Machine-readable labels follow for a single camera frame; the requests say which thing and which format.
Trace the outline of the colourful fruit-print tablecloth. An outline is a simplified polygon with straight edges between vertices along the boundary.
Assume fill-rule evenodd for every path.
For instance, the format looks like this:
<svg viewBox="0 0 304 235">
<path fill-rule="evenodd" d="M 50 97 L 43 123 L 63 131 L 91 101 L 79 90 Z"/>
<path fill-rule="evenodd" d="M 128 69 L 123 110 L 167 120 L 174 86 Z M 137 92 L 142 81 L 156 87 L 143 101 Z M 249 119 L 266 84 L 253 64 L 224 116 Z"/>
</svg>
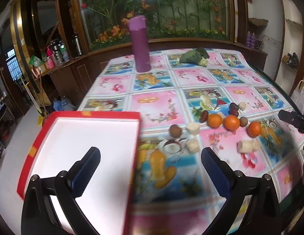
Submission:
<svg viewBox="0 0 304 235">
<path fill-rule="evenodd" d="M 82 74 L 81 111 L 141 116 L 130 234 L 202 234 L 225 204 L 201 164 L 210 147 L 232 170 L 269 174 L 283 214 L 301 206 L 304 134 L 281 121 L 291 99 L 235 50 L 208 49 L 199 65 L 184 49 L 150 53 L 139 73 L 133 55 L 93 61 Z"/>
</svg>

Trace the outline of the blue water jugs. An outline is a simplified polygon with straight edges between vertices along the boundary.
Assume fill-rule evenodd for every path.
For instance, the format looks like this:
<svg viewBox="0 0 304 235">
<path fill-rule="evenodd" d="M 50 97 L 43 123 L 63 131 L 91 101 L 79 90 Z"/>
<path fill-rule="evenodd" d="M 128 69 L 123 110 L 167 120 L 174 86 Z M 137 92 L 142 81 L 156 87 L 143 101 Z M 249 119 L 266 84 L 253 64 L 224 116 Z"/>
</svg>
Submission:
<svg viewBox="0 0 304 235">
<path fill-rule="evenodd" d="M 72 102 L 66 97 L 57 97 L 53 101 L 53 108 L 55 111 L 74 111 L 75 106 Z"/>
</svg>

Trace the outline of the red box with white inside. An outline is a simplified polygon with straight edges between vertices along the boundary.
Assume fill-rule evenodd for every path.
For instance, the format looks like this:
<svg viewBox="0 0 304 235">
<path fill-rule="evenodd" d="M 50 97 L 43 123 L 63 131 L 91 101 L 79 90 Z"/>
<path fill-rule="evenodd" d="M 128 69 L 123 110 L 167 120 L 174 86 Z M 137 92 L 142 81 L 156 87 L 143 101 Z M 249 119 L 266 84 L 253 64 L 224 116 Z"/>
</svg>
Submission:
<svg viewBox="0 0 304 235">
<path fill-rule="evenodd" d="M 17 185 L 22 234 L 127 234 L 140 114 L 52 113 Z"/>
</svg>

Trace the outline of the purple thermos bottle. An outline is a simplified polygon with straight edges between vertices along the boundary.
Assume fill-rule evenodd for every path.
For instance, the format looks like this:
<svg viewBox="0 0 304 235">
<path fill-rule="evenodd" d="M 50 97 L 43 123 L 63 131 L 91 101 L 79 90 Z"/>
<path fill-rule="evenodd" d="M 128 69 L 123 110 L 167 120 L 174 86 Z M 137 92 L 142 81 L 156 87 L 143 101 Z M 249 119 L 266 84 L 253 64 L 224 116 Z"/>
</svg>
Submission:
<svg viewBox="0 0 304 235">
<path fill-rule="evenodd" d="M 131 36 L 132 52 L 135 58 L 138 73 L 151 70 L 149 46 L 147 39 L 146 18 L 143 15 L 135 16 L 128 22 Z"/>
</svg>

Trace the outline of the large banana piece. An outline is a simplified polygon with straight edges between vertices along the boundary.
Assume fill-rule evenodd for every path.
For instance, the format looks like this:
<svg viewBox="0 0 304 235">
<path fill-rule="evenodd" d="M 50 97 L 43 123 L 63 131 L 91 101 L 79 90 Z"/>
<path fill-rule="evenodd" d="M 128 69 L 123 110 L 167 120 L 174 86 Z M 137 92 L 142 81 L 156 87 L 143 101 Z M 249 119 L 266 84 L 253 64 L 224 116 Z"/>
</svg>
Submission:
<svg viewBox="0 0 304 235">
<path fill-rule="evenodd" d="M 238 153 L 251 153 L 260 149 L 260 143 L 256 140 L 242 140 L 237 143 Z"/>
</svg>

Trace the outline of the orange mandarin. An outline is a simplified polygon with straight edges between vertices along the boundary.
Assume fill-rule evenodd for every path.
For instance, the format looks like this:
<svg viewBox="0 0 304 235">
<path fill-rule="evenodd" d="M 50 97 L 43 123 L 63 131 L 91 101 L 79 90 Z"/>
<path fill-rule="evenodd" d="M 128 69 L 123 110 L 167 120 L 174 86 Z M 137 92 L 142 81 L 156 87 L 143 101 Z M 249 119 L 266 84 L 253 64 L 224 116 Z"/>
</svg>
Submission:
<svg viewBox="0 0 304 235">
<path fill-rule="evenodd" d="M 251 138 L 257 137 L 261 133 L 261 125 L 258 121 L 253 121 L 249 124 L 247 133 Z"/>
<path fill-rule="evenodd" d="M 219 114 L 210 114 L 207 118 L 207 124 L 211 128 L 219 128 L 222 122 L 223 118 Z"/>
<path fill-rule="evenodd" d="M 236 131 L 240 126 L 240 120 L 237 116 L 234 115 L 228 115 L 223 120 L 223 126 L 225 129 L 234 132 Z"/>
</svg>

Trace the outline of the green leafy vegetable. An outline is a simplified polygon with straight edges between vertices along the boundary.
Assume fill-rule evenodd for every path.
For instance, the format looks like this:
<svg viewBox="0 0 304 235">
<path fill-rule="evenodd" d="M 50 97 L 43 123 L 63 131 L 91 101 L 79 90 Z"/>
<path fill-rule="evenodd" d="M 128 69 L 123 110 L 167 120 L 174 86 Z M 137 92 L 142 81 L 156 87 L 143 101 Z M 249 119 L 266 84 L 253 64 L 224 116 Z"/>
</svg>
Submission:
<svg viewBox="0 0 304 235">
<path fill-rule="evenodd" d="M 182 54 L 179 58 L 179 63 L 206 67 L 208 65 L 208 59 L 208 52 L 204 48 L 196 48 Z"/>
</svg>

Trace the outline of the red date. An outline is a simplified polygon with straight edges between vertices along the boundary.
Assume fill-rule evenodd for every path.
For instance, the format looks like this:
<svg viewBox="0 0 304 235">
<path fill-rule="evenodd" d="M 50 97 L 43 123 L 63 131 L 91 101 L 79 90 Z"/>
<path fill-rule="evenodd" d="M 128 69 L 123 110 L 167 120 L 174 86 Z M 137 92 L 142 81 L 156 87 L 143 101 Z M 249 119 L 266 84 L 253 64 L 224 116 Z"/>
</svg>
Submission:
<svg viewBox="0 0 304 235">
<path fill-rule="evenodd" d="M 230 103 L 230 105 L 229 105 L 229 109 L 230 109 L 230 110 L 238 111 L 238 110 L 239 110 L 239 107 L 238 107 L 238 105 L 237 105 L 236 103 L 232 102 L 232 103 Z"/>
<path fill-rule="evenodd" d="M 238 117 L 239 116 L 239 112 L 236 109 L 230 109 L 229 110 L 229 114 Z"/>
<path fill-rule="evenodd" d="M 208 116 L 209 116 L 209 113 L 207 110 L 204 110 L 201 115 L 200 115 L 200 118 L 199 118 L 199 121 L 201 123 L 205 123 L 207 120 L 208 120 Z"/>
</svg>

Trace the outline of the white plastic bag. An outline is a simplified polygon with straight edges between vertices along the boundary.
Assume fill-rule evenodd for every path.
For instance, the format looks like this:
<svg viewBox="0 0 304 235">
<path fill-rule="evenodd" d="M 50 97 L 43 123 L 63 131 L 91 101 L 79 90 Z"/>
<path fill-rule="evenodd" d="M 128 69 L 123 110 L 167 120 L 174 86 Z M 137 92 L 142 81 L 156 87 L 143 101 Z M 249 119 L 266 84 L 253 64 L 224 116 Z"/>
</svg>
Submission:
<svg viewBox="0 0 304 235">
<path fill-rule="evenodd" d="M 297 87 L 294 89 L 291 99 L 301 112 L 304 114 L 304 80 L 300 80 Z"/>
</svg>

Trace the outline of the purple bottles on cabinet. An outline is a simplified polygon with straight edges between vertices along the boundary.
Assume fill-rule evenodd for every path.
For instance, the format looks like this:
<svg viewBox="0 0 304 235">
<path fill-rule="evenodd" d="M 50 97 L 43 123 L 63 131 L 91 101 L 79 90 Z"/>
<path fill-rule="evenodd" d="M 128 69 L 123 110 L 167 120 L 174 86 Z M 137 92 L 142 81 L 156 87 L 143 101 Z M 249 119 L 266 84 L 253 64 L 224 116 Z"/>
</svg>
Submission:
<svg viewBox="0 0 304 235">
<path fill-rule="evenodd" d="M 246 36 L 245 45 L 248 48 L 254 49 L 255 43 L 256 43 L 256 36 L 255 36 L 255 34 L 251 33 L 250 31 L 248 31 L 247 36 Z"/>
</svg>

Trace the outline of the flower and bamboo mural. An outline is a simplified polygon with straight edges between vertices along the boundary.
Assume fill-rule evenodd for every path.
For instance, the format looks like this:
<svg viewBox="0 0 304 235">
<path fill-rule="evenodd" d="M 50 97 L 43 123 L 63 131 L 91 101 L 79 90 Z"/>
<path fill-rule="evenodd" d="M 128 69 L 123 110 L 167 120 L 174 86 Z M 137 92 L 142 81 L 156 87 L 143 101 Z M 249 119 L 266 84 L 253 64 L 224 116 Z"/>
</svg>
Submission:
<svg viewBox="0 0 304 235">
<path fill-rule="evenodd" d="M 91 50 L 130 42 L 128 22 L 146 18 L 148 39 L 229 40 L 228 0 L 78 0 Z"/>
</svg>

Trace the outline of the bottles on wooden shelf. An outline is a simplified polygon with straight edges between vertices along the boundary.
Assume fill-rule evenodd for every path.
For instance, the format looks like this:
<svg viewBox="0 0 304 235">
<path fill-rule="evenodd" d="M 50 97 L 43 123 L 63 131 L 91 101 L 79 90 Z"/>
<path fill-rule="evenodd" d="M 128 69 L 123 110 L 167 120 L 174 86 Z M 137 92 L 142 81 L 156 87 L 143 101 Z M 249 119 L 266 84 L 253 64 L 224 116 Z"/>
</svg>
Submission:
<svg viewBox="0 0 304 235">
<path fill-rule="evenodd" d="M 41 58 L 32 55 L 29 60 L 30 70 L 35 79 L 45 73 L 64 65 L 70 57 L 63 40 L 54 39 L 46 48 L 46 53 L 41 53 Z"/>
</svg>

